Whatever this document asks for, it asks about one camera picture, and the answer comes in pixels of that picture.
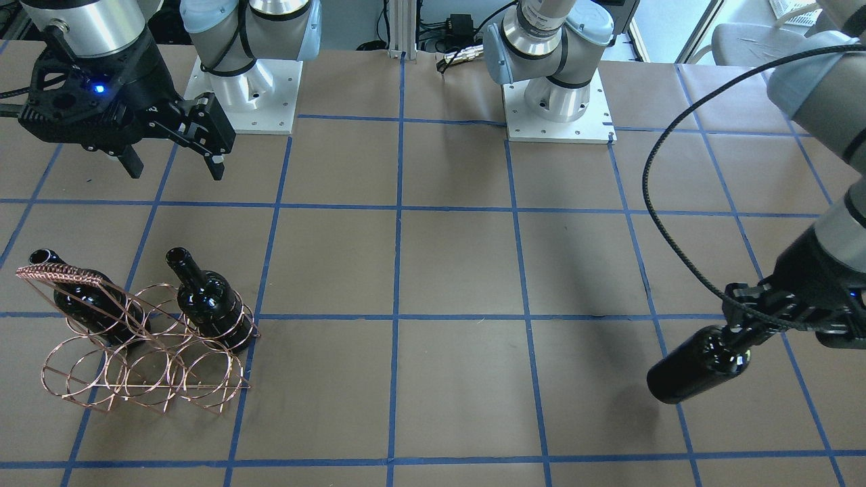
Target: white mounting plate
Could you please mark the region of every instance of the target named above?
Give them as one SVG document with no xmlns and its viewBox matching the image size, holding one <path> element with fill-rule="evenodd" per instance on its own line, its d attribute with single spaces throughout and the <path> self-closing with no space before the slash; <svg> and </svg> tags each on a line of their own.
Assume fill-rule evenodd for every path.
<svg viewBox="0 0 866 487">
<path fill-rule="evenodd" d="M 518 81 L 502 87 L 508 139 L 515 142 L 565 142 L 572 144 L 607 144 L 617 141 L 611 110 L 596 71 L 590 81 L 590 102 L 584 115 L 574 122 L 560 123 L 534 114 L 523 100 L 529 81 Z"/>
<path fill-rule="evenodd" d="M 303 62 L 279 59 L 260 59 L 259 62 L 274 77 L 276 90 L 271 95 L 272 104 L 249 112 L 230 112 L 226 110 L 231 126 L 237 133 L 264 133 L 271 135 L 291 135 L 294 124 L 294 110 L 298 103 L 298 88 L 301 86 Z M 202 62 L 196 58 L 192 67 L 190 82 L 186 85 L 184 98 L 190 100 L 206 91 L 213 91 L 210 76 L 201 70 Z"/>
</svg>

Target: black bottle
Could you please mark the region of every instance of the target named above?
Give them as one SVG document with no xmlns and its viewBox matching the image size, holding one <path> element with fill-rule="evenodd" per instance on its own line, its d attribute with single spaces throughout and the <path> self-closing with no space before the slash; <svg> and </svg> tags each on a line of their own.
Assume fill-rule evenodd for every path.
<svg viewBox="0 0 866 487">
<path fill-rule="evenodd" d="M 33 264 L 65 263 L 63 262 L 63 259 L 57 256 L 57 254 L 51 249 L 37 250 L 30 254 L 29 260 L 30 263 Z M 97 270 L 85 270 L 93 272 L 97 276 L 111 282 L 105 274 L 102 274 Z M 54 292 L 54 302 L 57 305 L 57 308 L 79 322 L 83 327 L 95 334 L 98 334 L 97 337 L 101 338 L 103 343 L 109 347 L 118 347 L 136 337 L 136 334 L 132 332 L 129 326 L 127 326 L 125 320 L 117 321 L 115 318 L 112 318 L 112 316 L 118 318 L 124 316 L 123 309 L 115 304 L 114 301 L 126 306 L 129 309 L 129 313 L 132 314 L 132 317 L 137 323 L 141 323 L 144 318 L 144 313 L 138 304 L 132 303 L 132 305 L 127 306 L 129 303 L 123 293 L 114 289 L 108 289 L 107 292 L 114 298 L 114 301 L 112 301 L 111 297 L 109 297 L 105 291 L 94 286 L 88 286 L 86 284 L 70 284 L 67 282 L 55 282 L 55 286 L 66 291 L 70 295 L 89 303 L 94 308 L 105 312 L 103 315 L 101 312 L 77 301 L 70 295 L 66 295 L 58 290 L 55 290 Z M 130 346 L 138 343 L 140 343 L 140 341 L 135 341 L 130 343 Z"/>
<path fill-rule="evenodd" d="M 649 391 L 667 404 L 678 404 L 737 377 L 750 353 L 733 351 L 721 327 L 702 328 L 647 373 Z"/>
<path fill-rule="evenodd" d="M 212 270 L 199 269 L 190 252 L 175 247 L 165 254 L 171 270 L 180 278 L 178 306 L 196 325 L 203 338 L 219 341 L 239 354 L 252 340 L 252 325 L 243 304 L 225 280 Z"/>
</svg>

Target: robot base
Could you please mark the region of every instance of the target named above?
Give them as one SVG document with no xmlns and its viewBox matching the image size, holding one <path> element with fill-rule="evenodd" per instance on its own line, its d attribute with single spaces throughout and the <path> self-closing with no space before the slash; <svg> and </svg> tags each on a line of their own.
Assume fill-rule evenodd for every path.
<svg viewBox="0 0 866 487">
<path fill-rule="evenodd" d="M 260 59 L 259 62 L 274 77 L 275 91 L 270 95 L 274 103 L 248 112 L 232 112 L 231 107 L 224 107 L 225 114 L 237 133 L 291 135 L 303 62 L 277 59 Z M 184 96 L 195 97 L 206 91 L 214 91 L 210 77 L 200 68 L 201 64 L 201 60 L 196 58 Z"/>
<path fill-rule="evenodd" d="M 598 71 L 590 82 L 592 96 L 586 112 L 574 122 L 558 123 L 534 114 L 523 99 L 528 84 L 529 81 L 518 81 L 502 87 L 509 140 L 573 144 L 607 144 L 617 141 L 611 110 L 607 106 Z"/>
</svg>

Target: white chair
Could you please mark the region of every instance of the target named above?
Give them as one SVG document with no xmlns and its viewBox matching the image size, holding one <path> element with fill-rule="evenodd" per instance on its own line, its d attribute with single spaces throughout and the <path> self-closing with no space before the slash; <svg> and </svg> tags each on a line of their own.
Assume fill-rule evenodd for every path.
<svg viewBox="0 0 866 487">
<path fill-rule="evenodd" d="M 792 10 L 780 17 L 772 27 L 751 23 L 721 23 L 713 30 L 712 42 L 696 52 L 688 62 L 694 64 L 708 52 L 713 53 L 715 63 L 719 66 L 755 67 L 784 57 L 805 37 L 782 29 L 782 26 L 794 17 L 818 8 L 818 3 L 811 3 Z"/>
</svg>

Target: white plastic chair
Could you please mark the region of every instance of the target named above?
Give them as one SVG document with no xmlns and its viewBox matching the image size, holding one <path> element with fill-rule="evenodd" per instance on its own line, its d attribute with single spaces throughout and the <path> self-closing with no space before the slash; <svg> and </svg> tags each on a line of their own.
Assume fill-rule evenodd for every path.
<svg viewBox="0 0 866 487">
<path fill-rule="evenodd" d="M 817 2 L 792 10 L 771 26 L 752 23 L 721 23 L 713 30 L 712 42 L 688 61 L 698 62 L 708 52 L 719 66 L 755 67 L 790 54 L 804 36 L 782 29 L 786 22 L 820 8 Z"/>
</svg>

